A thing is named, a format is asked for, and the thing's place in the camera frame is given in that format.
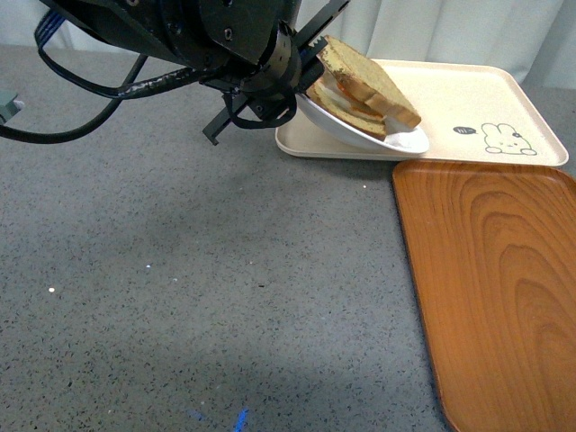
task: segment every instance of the bunny cartoon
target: bunny cartoon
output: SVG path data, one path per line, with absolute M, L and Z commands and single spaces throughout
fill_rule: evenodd
M 537 154 L 530 146 L 530 143 L 522 138 L 522 135 L 516 132 L 516 129 L 509 124 L 484 123 L 482 131 L 486 135 L 484 142 L 488 146 L 486 151 L 489 153 L 527 156 Z

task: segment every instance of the gray countertop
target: gray countertop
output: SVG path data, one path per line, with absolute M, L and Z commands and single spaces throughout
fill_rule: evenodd
M 55 57 L 109 85 L 133 61 Z M 27 104 L 10 126 L 63 131 L 104 104 L 33 49 L 0 58 Z M 576 91 L 525 90 L 572 153 Z M 0 431 L 230 431 L 243 410 L 245 432 L 448 430 L 395 164 L 298 159 L 273 130 L 213 147 L 221 107 L 195 85 L 73 143 L 0 139 Z

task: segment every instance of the white bowl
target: white bowl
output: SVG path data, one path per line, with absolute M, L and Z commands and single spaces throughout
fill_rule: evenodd
M 420 154 L 430 148 L 426 133 L 417 126 L 409 129 L 394 119 L 386 119 L 388 135 L 385 140 L 371 137 L 350 126 L 316 105 L 309 97 L 298 94 L 298 108 L 318 127 L 336 139 L 360 149 L 381 149 L 385 147 L 402 153 Z

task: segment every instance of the wooden tray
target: wooden tray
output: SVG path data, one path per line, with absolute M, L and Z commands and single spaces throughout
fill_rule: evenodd
M 302 112 L 276 130 L 278 147 L 304 158 L 435 159 L 558 167 L 568 152 L 514 78 L 496 67 L 376 60 L 422 115 L 421 155 L 364 150 L 318 128 Z
M 544 166 L 393 174 L 436 387 L 455 430 L 576 430 L 576 183 Z

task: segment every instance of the wood grain pattern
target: wood grain pattern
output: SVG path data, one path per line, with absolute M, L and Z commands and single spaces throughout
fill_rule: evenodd
M 576 183 L 542 166 L 393 175 L 436 387 L 462 432 L 576 431 Z

